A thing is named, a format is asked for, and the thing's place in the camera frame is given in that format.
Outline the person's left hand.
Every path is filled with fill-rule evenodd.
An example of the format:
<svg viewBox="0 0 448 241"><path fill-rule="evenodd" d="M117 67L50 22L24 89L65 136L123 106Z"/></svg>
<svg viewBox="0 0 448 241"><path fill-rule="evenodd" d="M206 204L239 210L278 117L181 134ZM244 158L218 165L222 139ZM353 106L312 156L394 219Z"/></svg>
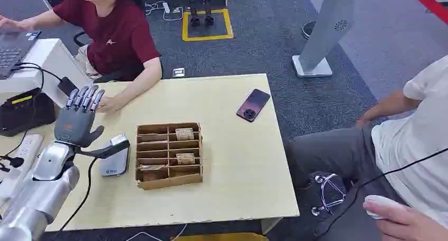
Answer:
<svg viewBox="0 0 448 241"><path fill-rule="evenodd" d="M128 100L122 96L103 97L98 104L97 112L100 113L112 113L122 109Z"/></svg>
<svg viewBox="0 0 448 241"><path fill-rule="evenodd" d="M394 208L364 202L365 210L382 217L376 220L382 240L447 240L447 228L414 208Z"/></svg>

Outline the person's right hand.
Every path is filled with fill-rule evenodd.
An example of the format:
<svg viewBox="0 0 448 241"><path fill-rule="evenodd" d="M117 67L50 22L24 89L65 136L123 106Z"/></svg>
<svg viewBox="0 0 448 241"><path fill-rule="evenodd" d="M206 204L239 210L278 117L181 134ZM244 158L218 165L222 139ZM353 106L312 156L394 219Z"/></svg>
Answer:
<svg viewBox="0 0 448 241"><path fill-rule="evenodd" d="M375 121L377 118L374 116L369 116L366 113L364 113L357 121L356 126L359 128L362 128L368 124L370 124L372 121Z"/></svg>
<svg viewBox="0 0 448 241"><path fill-rule="evenodd" d="M1 31L24 32L33 31L34 23L29 20L15 21L1 16Z"/></svg>

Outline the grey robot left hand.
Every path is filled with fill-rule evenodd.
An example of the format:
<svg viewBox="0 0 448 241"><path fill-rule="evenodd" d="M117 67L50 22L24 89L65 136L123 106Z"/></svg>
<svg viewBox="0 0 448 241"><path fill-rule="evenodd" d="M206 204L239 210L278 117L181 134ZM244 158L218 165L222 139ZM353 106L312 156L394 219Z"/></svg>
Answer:
<svg viewBox="0 0 448 241"><path fill-rule="evenodd" d="M74 89L56 120L55 140L85 148L100 137L105 128L102 125L94 131L91 128L104 93L97 85Z"/></svg>

